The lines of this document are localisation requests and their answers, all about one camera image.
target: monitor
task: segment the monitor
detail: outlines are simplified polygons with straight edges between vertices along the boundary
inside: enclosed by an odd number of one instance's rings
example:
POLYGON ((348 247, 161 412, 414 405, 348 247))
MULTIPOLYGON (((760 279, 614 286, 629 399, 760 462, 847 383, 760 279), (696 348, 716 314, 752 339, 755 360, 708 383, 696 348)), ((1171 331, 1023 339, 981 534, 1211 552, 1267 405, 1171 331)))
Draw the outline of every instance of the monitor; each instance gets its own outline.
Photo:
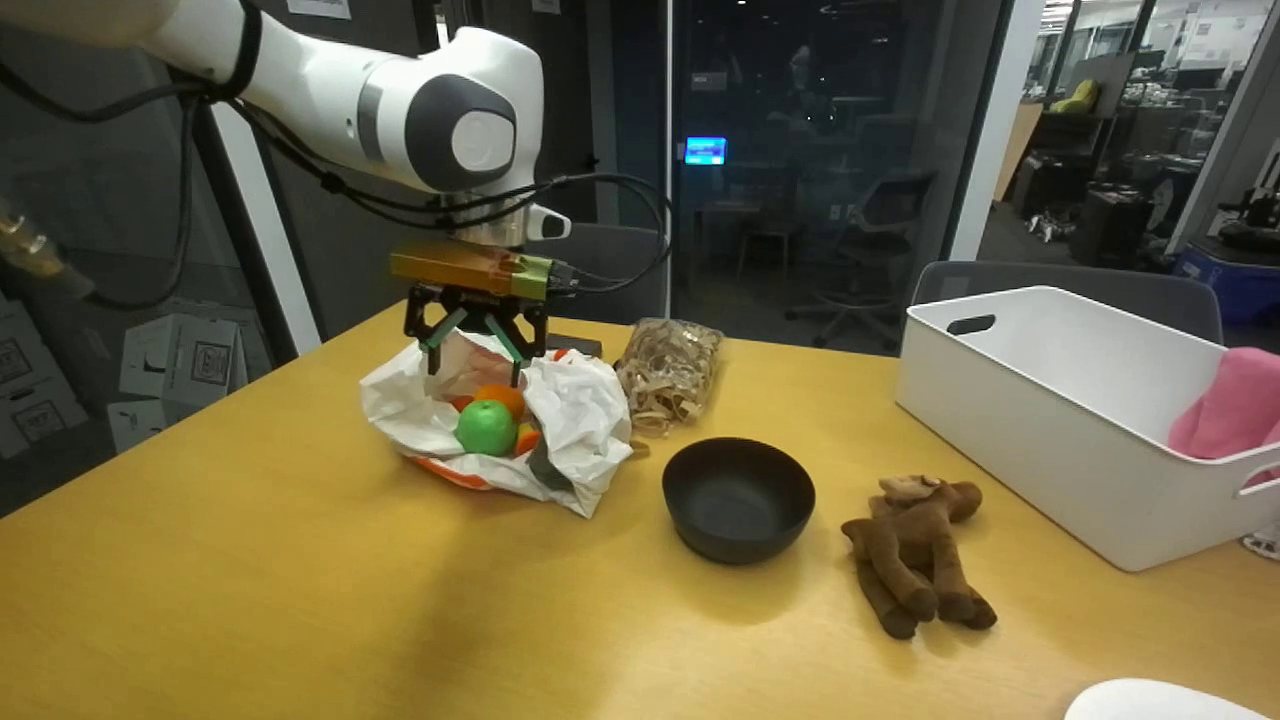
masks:
POLYGON ((728 133, 693 133, 682 141, 686 168, 726 168, 728 163, 728 133))

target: pink object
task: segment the pink object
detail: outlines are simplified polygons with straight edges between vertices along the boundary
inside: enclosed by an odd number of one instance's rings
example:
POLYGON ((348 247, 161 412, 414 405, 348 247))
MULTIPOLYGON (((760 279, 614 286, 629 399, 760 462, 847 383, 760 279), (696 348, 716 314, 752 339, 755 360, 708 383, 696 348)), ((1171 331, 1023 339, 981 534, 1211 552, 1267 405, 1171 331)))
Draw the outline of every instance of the pink object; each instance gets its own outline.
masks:
POLYGON ((1216 462, 1280 442, 1280 356, 1229 348, 1208 394, 1171 424, 1176 453, 1216 462))

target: clear plastic bag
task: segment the clear plastic bag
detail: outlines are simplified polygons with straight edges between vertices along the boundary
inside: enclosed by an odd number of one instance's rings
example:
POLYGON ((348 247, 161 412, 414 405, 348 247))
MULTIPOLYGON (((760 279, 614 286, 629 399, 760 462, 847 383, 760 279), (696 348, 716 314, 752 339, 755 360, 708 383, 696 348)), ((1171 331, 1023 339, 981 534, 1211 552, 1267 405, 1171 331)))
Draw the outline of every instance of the clear plastic bag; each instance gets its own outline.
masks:
POLYGON ((726 331, 687 322, 640 322, 618 375, 636 421, 696 421, 708 412, 708 383, 726 331))

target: bowl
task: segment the bowl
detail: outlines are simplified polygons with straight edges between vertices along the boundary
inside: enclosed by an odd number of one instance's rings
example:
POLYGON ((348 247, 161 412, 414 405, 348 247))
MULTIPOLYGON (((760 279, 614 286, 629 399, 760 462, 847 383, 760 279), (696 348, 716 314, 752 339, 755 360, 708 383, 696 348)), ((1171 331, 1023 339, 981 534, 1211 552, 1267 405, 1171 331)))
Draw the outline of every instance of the bowl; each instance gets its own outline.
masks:
POLYGON ((665 470, 677 538, 714 563, 760 563, 784 552, 813 515, 813 481, 780 449, 716 435, 682 449, 665 470))

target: plastic bag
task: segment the plastic bag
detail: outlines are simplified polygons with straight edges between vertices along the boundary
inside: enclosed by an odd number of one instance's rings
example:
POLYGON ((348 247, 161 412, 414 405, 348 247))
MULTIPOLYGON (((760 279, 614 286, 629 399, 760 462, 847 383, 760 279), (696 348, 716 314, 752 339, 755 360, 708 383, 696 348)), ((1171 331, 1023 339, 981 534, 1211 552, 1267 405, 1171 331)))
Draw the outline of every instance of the plastic bag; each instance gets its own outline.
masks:
POLYGON ((706 418, 721 337, 693 322, 640 322, 618 364, 633 418, 658 424, 706 418))
POLYGON ((511 382, 511 364, 491 337, 457 331, 440 348, 440 370, 408 343, 360 382, 364 421, 408 462, 459 490, 503 490, 591 515, 618 470, 633 457, 633 418, 618 372, 579 354, 536 356, 519 370, 519 394, 541 424, 541 449, 526 457, 466 453, 459 407, 476 383, 511 382))

